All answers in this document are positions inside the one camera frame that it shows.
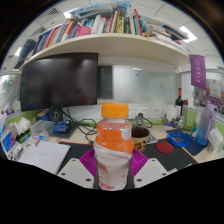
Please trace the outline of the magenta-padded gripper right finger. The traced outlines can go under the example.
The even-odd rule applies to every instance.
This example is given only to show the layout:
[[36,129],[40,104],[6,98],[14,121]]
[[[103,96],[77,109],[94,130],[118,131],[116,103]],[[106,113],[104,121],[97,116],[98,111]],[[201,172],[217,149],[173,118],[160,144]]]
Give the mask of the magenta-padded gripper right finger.
[[130,171],[135,188],[141,188],[168,176],[168,171],[156,158],[148,159],[137,149],[133,150]]

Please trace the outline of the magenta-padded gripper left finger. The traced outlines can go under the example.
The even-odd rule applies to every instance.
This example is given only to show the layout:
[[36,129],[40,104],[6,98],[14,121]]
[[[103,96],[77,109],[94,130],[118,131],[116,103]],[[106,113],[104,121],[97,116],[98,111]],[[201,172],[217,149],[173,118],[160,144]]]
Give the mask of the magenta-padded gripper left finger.
[[71,158],[58,173],[58,176],[78,186],[92,189],[97,173],[94,150],[90,149],[80,158]]

